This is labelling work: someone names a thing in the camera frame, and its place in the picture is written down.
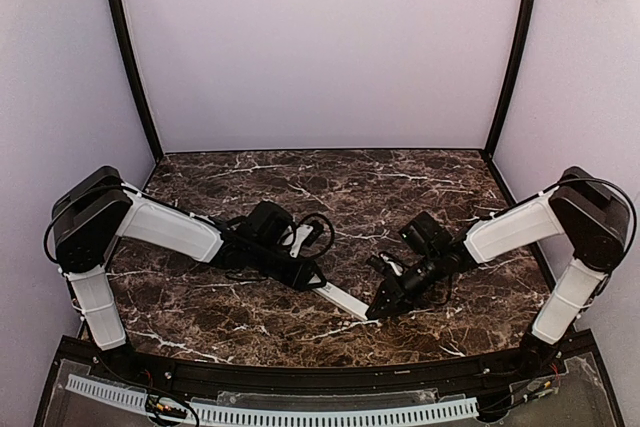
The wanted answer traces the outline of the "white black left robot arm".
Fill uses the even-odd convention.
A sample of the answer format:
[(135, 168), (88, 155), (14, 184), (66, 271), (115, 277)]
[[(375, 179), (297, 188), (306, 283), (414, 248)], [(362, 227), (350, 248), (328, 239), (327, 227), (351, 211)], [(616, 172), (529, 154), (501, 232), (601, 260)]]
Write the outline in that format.
[(188, 212), (153, 198), (102, 166), (59, 198), (43, 235), (94, 345), (118, 349), (128, 335), (112, 290), (117, 255), (135, 242), (229, 273), (245, 269), (298, 292), (323, 287), (318, 266), (335, 241), (330, 220), (311, 213), (297, 220), (271, 201), (229, 220)]

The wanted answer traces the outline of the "grey remote battery cover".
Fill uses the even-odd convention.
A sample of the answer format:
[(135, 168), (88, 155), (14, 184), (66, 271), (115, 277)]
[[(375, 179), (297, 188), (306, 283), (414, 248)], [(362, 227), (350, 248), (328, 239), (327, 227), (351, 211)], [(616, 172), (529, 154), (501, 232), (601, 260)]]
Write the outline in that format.
[(366, 311), (369, 306), (334, 284), (327, 282), (323, 287), (315, 288), (314, 292), (357, 320), (368, 320)]

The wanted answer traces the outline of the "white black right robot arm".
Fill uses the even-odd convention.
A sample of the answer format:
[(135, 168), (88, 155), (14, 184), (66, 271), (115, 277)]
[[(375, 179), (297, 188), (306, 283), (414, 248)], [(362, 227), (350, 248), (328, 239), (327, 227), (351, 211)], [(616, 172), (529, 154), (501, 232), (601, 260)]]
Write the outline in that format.
[(421, 212), (399, 231), (401, 240), (418, 255), (416, 262), (408, 265), (389, 252), (368, 259), (383, 280), (365, 316), (379, 320), (408, 313), (439, 281), (509, 252), (563, 237), (571, 246), (571, 257), (529, 328), (537, 341), (555, 345), (624, 262), (638, 227), (639, 215), (630, 196), (578, 166), (567, 168), (552, 185), (456, 234)]

